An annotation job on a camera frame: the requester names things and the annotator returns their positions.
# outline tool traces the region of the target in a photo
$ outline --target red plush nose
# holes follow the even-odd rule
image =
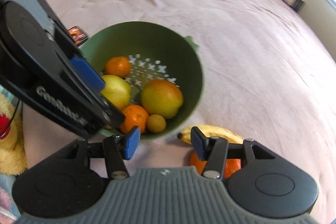
[[[9,119],[6,117],[6,115],[0,115],[0,133],[4,131],[4,129],[9,124]],[[0,137],[0,139],[6,138],[8,133],[10,132],[11,127],[9,126],[6,131],[3,133],[3,135]]]

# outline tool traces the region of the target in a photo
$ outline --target plush toy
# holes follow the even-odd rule
[[[0,173],[19,175],[27,169],[20,111],[0,93]]]

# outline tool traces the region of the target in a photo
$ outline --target bed sheet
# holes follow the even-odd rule
[[[312,215],[336,217],[336,65],[281,0],[47,0],[67,28],[90,36],[124,21],[162,24],[199,47],[205,92],[185,125],[212,124],[253,138],[308,172],[318,183]],[[75,136],[24,109],[26,157],[33,166]],[[172,134],[142,143],[136,166],[182,166],[190,146]],[[92,168],[105,174],[104,162]]]

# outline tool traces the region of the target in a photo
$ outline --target gray ridged panel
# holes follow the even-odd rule
[[[318,224],[308,214],[282,220],[253,215],[230,198],[221,181],[198,175],[193,166],[138,169],[128,179],[111,181],[102,198],[80,214],[64,219],[23,215],[17,221],[42,223]]]

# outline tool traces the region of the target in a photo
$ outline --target basket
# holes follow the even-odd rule
[[[191,37],[182,37],[161,25],[133,21],[101,30],[85,42],[81,51],[98,72],[111,58],[128,57],[132,69],[125,81],[132,88],[131,104],[141,105],[140,92],[147,81],[165,79],[181,89],[184,103],[178,114],[167,120],[165,131],[142,134],[141,140],[150,140],[175,131],[200,102],[204,77],[197,48]]]

